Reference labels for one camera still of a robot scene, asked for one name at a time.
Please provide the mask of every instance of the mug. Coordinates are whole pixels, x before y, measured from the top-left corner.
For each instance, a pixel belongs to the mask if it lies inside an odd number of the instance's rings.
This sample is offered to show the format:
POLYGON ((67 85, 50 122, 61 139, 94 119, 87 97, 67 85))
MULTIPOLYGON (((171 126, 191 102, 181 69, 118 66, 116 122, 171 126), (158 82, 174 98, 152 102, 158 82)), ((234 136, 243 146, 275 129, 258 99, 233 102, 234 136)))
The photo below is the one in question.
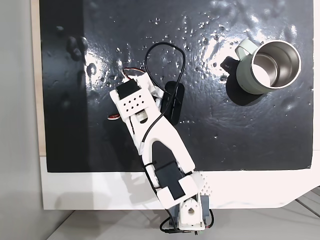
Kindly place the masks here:
POLYGON ((261 46, 249 39, 235 49, 240 59, 236 78, 250 94, 265 94, 292 84, 301 71, 301 58, 290 43, 273 40, 261 46))

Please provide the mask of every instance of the mug rim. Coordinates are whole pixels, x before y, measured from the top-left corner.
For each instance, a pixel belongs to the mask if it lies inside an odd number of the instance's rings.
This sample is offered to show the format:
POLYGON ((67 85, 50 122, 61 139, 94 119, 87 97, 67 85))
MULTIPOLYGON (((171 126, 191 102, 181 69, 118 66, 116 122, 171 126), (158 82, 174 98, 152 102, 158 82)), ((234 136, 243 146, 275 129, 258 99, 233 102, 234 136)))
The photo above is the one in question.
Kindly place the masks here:
POLYGON ((293 46, 291 43, 289 43, 289 42, 287 42, 287 41, 283 41, 283 40, 271 40, 271 41, 268 41, 268 42, 262 44, 261 46, 259 46, 259 47, 255 50, 254 54, 252 55, 251 61, 250 61, 250 71, 251 71, 251 75, 254 77, 254 80, 255 80, 256 83, 258 83, 260 86, 262 86, 262 87, 264 87, 264 88, 268 88, 268 89, 283 89, 283 88, 291 85, 291 84, 298 78, 298 76, 299 76, 299 74, 300 74, 300 72, 301 72, 301 56, 300 56, 298 50, 295 48, 295 46, 293 46), (265 85, 263 85, 261 82, 258 81, 258 79, 256 78, 256 76, 255 76, 255 74, 254 74, 254 71, 253 71, 253 68, 252 68, 252 66, 253 66, 253 61, 254 61, 254 59, 255 59, 258 51, 259 51, 262 47, 264 47, 264 46, 267 45, 267 44, 276 43, 276 42, 287 44, 287 45, 289 45, 289 46, 295 51, 295 53, 296 53, 296 55, 297 55, 297 57, 298 57, 298 60, 299 60, 299 68, 298 68, 298 71, 297 71, 295 77, 294 77, 289 83, 287 83, 286 85, 283 85, 283 86, 265 86, 265 85))

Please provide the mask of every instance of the black mat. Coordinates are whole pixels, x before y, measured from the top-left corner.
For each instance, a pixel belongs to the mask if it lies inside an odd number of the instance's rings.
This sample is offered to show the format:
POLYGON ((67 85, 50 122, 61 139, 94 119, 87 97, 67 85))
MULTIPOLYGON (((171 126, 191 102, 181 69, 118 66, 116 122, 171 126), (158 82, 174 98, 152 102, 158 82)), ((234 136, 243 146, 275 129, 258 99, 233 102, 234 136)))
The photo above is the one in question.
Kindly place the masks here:
MULTIPOLYGON (((176 129, 197 170, 311 166, 312 0, 41 0, 40 25, 49 172, 142 170, 125 124, 107 120, 117 112, 109 92, 122 82, 121 68, 143 67, 147 48, 159 41, 186 52, 176 129), (73 55, 69 37, 78 41, 73 55), (86 53, 80 37, 88 40, 86 53), (243 92, 238 62, 227 57, 245 38, 292 43, 302 60, 297 81, 261 96, 243 92)), ((164 86, 176 80, 182 58, 159 47, 149 61, 164 86)))

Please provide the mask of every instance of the robotic arm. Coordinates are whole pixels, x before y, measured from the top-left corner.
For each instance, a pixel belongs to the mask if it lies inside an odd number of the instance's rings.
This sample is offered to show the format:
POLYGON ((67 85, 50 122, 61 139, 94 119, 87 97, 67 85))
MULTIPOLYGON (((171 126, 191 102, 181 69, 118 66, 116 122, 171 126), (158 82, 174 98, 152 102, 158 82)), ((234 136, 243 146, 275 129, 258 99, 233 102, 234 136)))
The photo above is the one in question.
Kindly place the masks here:
POLYGON ((166 229, 164 232, 204 230, 205 217, 209 215, 209 199, 203 206, 203 197, 200 196, 204 179, 200 172, 194 171, 195 164, 183 141, 164 117, 169 106, 163 113, 160 112, 164 91, 154 86, 148 73, 125 76, 124 83, 111 91, 110 96, 141 156, 142 166, 154 193, 170 215, 173 229, 166 229), (161 144, 165 151, 171 152, 172 157, 162 160, 157 155, 156 162, 153 155, 154 143, 161 144))

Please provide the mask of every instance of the wooden board edge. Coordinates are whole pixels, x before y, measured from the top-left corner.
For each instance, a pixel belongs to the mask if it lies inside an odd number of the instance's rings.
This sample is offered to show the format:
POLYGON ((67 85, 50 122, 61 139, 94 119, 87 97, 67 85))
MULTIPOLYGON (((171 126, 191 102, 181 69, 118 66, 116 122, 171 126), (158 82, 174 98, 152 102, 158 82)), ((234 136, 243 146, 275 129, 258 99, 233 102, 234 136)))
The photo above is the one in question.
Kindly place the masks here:
POLYGON ((33 52, 33 72, 35 87, 35 105, 38 146, 40 157, 45 157, 46 133, 44 115, 44 97, 42 82, 42 55, 41 55, 41 34, 40 34, 40 6, 39 0, 30 0, 31 3, 31 29, 32 29, 32 52, 33 52))

